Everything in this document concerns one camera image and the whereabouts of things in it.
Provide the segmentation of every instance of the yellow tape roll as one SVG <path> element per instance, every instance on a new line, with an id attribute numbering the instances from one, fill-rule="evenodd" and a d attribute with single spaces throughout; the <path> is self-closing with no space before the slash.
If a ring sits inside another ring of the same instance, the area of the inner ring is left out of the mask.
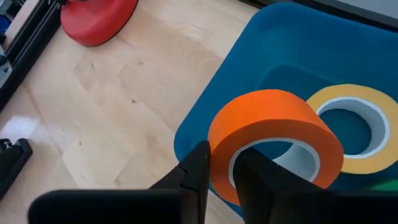
<path id="1" fill-rule="evenodd" d="M 352 111 L 371 129 L 371 141 L 358 155 L 344 155 L 342 172 L 371 174 L 398 159 L 398 104 L 386 94 L 366 86 L 344 84 L 326 87 L 308 99 L 317 114 L 333 109 Z"/>

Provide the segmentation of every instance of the tape core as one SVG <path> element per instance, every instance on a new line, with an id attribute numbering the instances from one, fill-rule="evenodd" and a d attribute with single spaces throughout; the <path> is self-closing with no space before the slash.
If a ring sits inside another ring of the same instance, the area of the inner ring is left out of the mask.
<path id="1" fill-rule="evenodd" d="M 297 176 L 309 182 L 313 182 L 320 170 L 320 159 L 318 153 L 312 146 L 303 141 L 291 138 L 266 138 L 251 142 L 234 153 L 231 161 L 229 162 L 228 170 L 229 181 L 234 188 L 235 182 L 233 178 L 233 170 L 236 158 L 238 158 L 239 154 L 245 149 L 253 147 L 257 144 L 274 141 L 289 142 L 294 145 L 290 147 L 288 151 L 283 153 L 283 155 L 273 159 L 273 161 Z"/>
<path id="2" fill-rule="evenodd" d="M 344 154 L 345 158 L 363 159 L 384 149 L 390 138 L 390 125 L 387 116 L 378 106 L 362 98 L 344 96 L 325 102 L 319 107 L 317 114 L 321 115 L 333 109 L 343 109 L 358 114 L 367 122 L 371 130 L 369 146 L 357 155 Z"/>

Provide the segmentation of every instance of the black metal frame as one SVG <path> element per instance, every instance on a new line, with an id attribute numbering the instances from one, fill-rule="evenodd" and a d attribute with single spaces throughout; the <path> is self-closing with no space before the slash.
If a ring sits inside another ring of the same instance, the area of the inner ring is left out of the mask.
<path id="1" fill-rule="evenodd" d="M 249 4 L 251 6 L 254 6 L 256 8 L 259 8 L 259 9 L 262 9 L 263 7 L 266 7 L 270 4 L 281 2 L 279 0 L 239 0 L 239 1 Z M 328 14 L 331 14 L 334 16 L 338 16 L 338 17 L 341 17 L 344 19 L 349 19 L 349 20 L 360 22 L 362 24 L 366 24 L 369 26 L 374 26 L 374 27 L 378 27 L 381 29 L 398 32 L 398 22 L 393 23 L 392 18 L 387 17 L 385 15 L 377 14 L 375 12 L 366 11 L 364 9 L 360 10 L 357 7 L 350 6 L 343 2 L 339 3 L 339 5 L 341 6 L 341 8 L 344 8 L 346 10 L 338 9 L 337 7 L 334 7 L 334 6 L 331 6 L 328 4 L 323 4 L 319 1 L 314 1 L 314 0 L 285 0 L 285 1 L 296 2 L 296 3 L 302 4 L 304 6 L 308 6 L 313 9 L 316 9 L 316 10 L 319 10 L 319 11 L 322 11 L 322 12 L 325 12 L 325 13 L 328 13 Z M 360 16 L 359 15 L 360 12 L 362 12 L 361 14 L 364 14 L 366 12 L 366 14 L 369 17 Z M 370 17 L 378 18 L 380 21 L 371 19 Z"/>
<path id="2" fill-rule="evenodd" d="M 0 86 L 0 112 L 59 27 L 60 9 L 57 5 L 39 1 L 6 51 L 13 71 L 3 86 Z"/>
<path id="3" fill-rule="evenodd" d="M 0 86 L 0 112 L 59 27 L 60 9 L 57 3 L 49 4 L 48 1 L 40 0 L 6 51 L 13 70 Z M 32 153 L 26 139 L 18 140 L 15 145 L 12 145 L 8 139 L 0 139 L 0 200 Z"/>
<path id="4" fill-rule="evenodd" d="M 29 223 L 204 224 L 209 169 L 210 147 L 203 141 L 148 190 L 50 192 L 33 202 Z M 246 224 L 398 221 L 397 193 L 324 190 L 254 148 L 236 159 L 234 180 Z"/>

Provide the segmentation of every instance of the green object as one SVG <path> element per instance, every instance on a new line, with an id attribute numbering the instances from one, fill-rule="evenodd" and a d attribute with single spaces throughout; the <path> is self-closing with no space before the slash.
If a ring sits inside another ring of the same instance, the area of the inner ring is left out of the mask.
<path id="1" fill-rule="evenodd" d="M 398 180 L 387 180 L 368 188 L 369 190 L 398 191 Z"/>

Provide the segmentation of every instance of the black bracket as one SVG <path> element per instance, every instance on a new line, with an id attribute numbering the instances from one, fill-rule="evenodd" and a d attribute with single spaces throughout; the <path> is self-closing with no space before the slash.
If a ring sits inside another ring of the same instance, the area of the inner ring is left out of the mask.
<path id="1" fill-rule="evenodd" d="M 13 145 L 9 139 L 0 139 L 0 201 L 32 155 L 26 139 Z"/>

